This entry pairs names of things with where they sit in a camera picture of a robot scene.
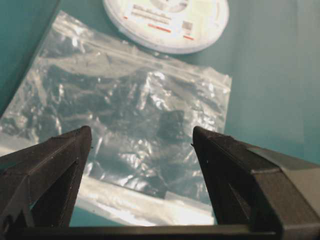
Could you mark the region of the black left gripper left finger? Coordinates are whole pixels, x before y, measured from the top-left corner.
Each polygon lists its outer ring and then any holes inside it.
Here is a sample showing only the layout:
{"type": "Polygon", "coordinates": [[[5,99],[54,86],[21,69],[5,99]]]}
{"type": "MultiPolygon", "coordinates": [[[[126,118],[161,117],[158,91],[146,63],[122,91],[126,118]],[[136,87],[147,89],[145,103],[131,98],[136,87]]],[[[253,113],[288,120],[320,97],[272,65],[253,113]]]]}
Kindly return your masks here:
{"type": "Polygon", "coordinates": [[[0,227],[67,227],[92,145],[87,125],[1,156],[0,227]]]}

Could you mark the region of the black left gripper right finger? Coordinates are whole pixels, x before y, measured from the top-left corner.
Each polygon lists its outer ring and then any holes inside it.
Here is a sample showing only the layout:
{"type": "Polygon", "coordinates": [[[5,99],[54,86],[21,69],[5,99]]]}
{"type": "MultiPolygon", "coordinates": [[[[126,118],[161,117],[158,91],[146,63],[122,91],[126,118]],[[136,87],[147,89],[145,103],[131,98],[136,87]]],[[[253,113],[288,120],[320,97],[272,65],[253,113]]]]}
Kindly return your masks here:
{"type": "Polygon", "coordinates": [[[318,235],[320,166],[200,126],[192,131],[219,225],[249,235],[318,235]]]}

